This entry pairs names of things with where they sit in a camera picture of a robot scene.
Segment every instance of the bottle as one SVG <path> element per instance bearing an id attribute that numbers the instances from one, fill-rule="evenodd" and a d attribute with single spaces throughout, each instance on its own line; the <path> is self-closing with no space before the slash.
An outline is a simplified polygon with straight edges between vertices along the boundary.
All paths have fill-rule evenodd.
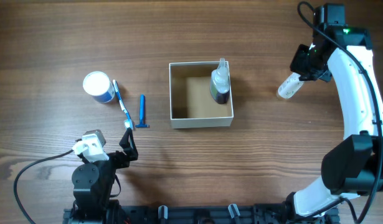
<path id="1" fill-rule="evenodd" d="M 210 78 L 210 94 L 218 104 L 227 103 L 230 96 L 229 69 L 224 58 L 220 59 L 219 66 L 212 72 Z"/>

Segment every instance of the wooden table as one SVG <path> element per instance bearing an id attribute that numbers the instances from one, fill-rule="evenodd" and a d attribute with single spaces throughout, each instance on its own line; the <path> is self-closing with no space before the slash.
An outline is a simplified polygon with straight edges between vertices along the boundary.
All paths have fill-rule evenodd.
<path id="1" fill-rule="evenodd" d="M 120 149 L 119 105 L 99 104 L 82 88 L 95 70 L 123 85 L 137 123 L 146 95 L 151 127 L 134 132 L 139 160 L 117 171 L 122 205 L 282 202 L 320 175 L 323 156 L 343 139 L 333 81 L 307 83 L 288 101 L 275 96 L 298 45 L 311 42 L 297 1 L 33 2 L 0 4 L 0 223 L 26 223 L 12 184 L 30 162 L 68 151 L 93 129 L 107 152 Z M 347 1 L 346 14 L 371 31 L 383 97 L 383 1 Z M 221 57 L 232 76 L 231 127 L 171 129 L 168 64 Z M 21 177 L 19 196 L 37 223 L 62 222 L 80 164 L 71 154 Z M 383 222 L 379 195 L 366 223 Z M 366 198 L 353 201 L 357 213 Z M 352 223 L 346 205 L 341 219 Z"/>

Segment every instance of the white cylindrical container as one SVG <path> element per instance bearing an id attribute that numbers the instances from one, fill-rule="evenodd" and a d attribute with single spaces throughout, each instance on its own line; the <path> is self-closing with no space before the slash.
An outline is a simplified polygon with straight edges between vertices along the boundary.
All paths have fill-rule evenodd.
<path id="1" fill-rule="evenodd" d="M 114 87 L 104 72 L 89 73 L 83 80 L 83 89 L 99 103 L 108 103 L 115 97 Z"/>

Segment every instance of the wood grain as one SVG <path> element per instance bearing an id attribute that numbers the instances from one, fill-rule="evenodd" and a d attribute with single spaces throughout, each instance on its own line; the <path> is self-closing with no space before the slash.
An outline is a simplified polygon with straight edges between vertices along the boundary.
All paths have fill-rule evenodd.
<path id="1" fill-rule="evenodd" d="M 297 1 L 30 2 L 0 4 L 0 223 L 26 223 L 12 183 L 28 163 L 69 150 L 92 129 L 103 131 L 106 151 L 119 149 L 119 105 L 82 89 L 95 70 L 122 85 L 136 122 L 146 95 L 151 127 L 134 132 L 139 160 L 117 172 L 122 205 L 282 202 L 319 176 L 323 156 L 342 141 L 334 82 L 307 83 L 288 101 L 275 96 L 296 48 L 311 42 Z M 371 32 L 383 98 L 383 1 L 345 5 L 348 24 Z M 171 129 L 168 64 L 221 57 L 232 76 L 231 127 Z M 19 196 L 36 223 L 62 222 L 80 164 L 69 155 L 21 177 Z M 357 212 L 365 199 L 354 201 Z M 352 223 L 345 205 L 341 218 Z M 366 220 L 380 222 L 383 193 Z"/>

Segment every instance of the cardboard box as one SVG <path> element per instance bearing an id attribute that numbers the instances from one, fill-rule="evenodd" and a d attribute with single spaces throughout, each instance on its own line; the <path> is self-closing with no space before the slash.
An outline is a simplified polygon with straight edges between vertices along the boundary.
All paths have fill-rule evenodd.
<path id="1" fill-rule="evenodd" d="M 169 94 L 172 128 L 230 126 L 234 117 L 231 84 L 226 104 L 210 95 L 210 76 L 219 62 L 169 64 Z"/>

